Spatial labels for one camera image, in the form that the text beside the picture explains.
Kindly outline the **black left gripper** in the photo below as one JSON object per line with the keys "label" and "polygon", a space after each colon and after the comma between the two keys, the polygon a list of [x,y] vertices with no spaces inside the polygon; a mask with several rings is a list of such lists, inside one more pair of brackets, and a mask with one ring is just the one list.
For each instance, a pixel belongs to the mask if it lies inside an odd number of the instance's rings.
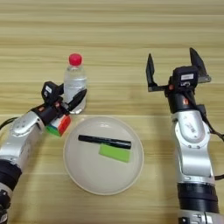
{"label": "black left gripper", "polygon": [[33,108],[31,111],[34,112],[44,125],[48,125],[54,119],[60,118],[63,115],[68,116],[69,111],[75,109],[84,99],[87,94],[86,89],[82,89],[74,98],[68,103],[68,109],[66,109],[61,101],[56,101],[53,104],[44,103],[42,105]]}

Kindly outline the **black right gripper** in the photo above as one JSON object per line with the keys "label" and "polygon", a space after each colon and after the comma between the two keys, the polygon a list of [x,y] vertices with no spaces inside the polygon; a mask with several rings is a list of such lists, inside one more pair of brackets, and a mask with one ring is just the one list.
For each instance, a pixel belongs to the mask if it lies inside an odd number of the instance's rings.
{"label": "black right gripper", "polygon": [[[206,77],[207,70],[203,59],[199,56],[197,51],[192,47],[190,50],[190,58],[193,66],[199,69],[199,76]],[[151,54],[149,54],[146,64],[146,78],[148,82],[148,91],[157,92],[163,91],[164,96],[168,99],[170,111],[172,114],[183,112],[187,110],[198,110],[202,115],[205,115],[206,108],[204,104],[197,104],[194,98],[195,88],[198,82],[187,82],[186,86],[182,85],[180,78],[170,77],[167,85],[159,86],[153,79],[155,69]]]}

